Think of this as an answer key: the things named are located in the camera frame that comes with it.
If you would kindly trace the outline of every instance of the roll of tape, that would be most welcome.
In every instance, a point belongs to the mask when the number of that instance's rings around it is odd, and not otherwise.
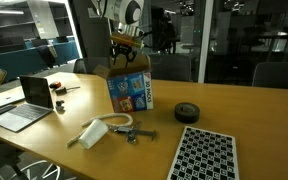
[[[175,118],[182,123],[195,123],[200,116],[200,108],[188,102],[177,104],[174,111]]]

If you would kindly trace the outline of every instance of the desk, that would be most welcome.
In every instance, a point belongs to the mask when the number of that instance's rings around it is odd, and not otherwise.
[[[266,32],[263,35],[261,35],[259,38],[260,39],[271,39],[270,46],[269,46],[269,49],[268,49],[268,55],[267,55],[267,58],[266,58],[266,61],[269,62],[269,61],[272,61],[271,60],[272,53],[277,47],[277,42],[280,39],[286,39],[288,41],[288,33],[284,33],[284,32],[277,32],[277,33]]]
[[[90,149],[65,143],[90,117],[112,113],[106,82],[94,75],[57,73],[66,87],[80,89],[54,112],[19,133],[0,127],[0,139],[63,168],[94,179],[166,179],[185,124],[174,106],[192,102],[201,109],[197,128],[235,136],[240,178],[288,179],[288,90],[153,80],[154,109],[130,113],[141,129],[158,132],[156,140],[138,136],[138,144],[108,132]]]

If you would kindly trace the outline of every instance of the glass wall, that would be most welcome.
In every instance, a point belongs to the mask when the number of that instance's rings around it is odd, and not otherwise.
[[[250,86],[258,63],[286,61],[288,1],[214,1],[204,82]]]
[[[197,82],[205,0],[152,0],[152,77]]]
[[[0,1],[2,83],[80,57],[64,3]]]

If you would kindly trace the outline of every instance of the floor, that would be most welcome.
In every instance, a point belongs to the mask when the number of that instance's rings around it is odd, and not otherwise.
[[[65,64],[63,66],[60,67],[54,67],[52,69],[48,69],[36,74],[32,74],[33,76],[37,76],[37,77],[45,77],[48,75],[51,75],[53,73],[56,72],[73,72],[73,68],[74,68],[74,61],[69,62],[68,64]],[[7,91],[9,89],[15,88],[17,86],[20,86],[20,82],[19,80],[14,80],[12,82],[8,82],[6,84],[0,85],[0,93],[3,91]],[[20,163],[18,164],[18,167],[20,169],[41,161],[41,159],[34,157],[28,153],[23,153],[20,155]],[[35,180],[39,180],[42,179],[41,177],[38,177],[40,175],[42,175],[44,173],[44,171],[48,168],[48,166],[50,165],[50,163],[40,163],[39,165],[36,165],[34,167],[31,168],[30,170],[30,174],[31,174],[31,178],[35,179]],[[4,179],[10,179],[10,177],[12,177],[14,175],[14,170],[9,167],[9,166],[4,166],[0,169],[0,175],[4,178]],[[55,180],[56,179],[56,174],[52,174],[49,177],[46,178],[46,180]],[[72,180],[72,179],[82,179],[77,177],[76,175],[74,175],[73,173],[64,170],[63,168],[61,168],[61,173],[60,173],[60,180]]]

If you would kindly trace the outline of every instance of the laptop screen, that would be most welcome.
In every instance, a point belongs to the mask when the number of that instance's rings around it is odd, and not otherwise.
[[[20,76],[20,81],[27,103],[53,109],[53,102],[47,79]]]

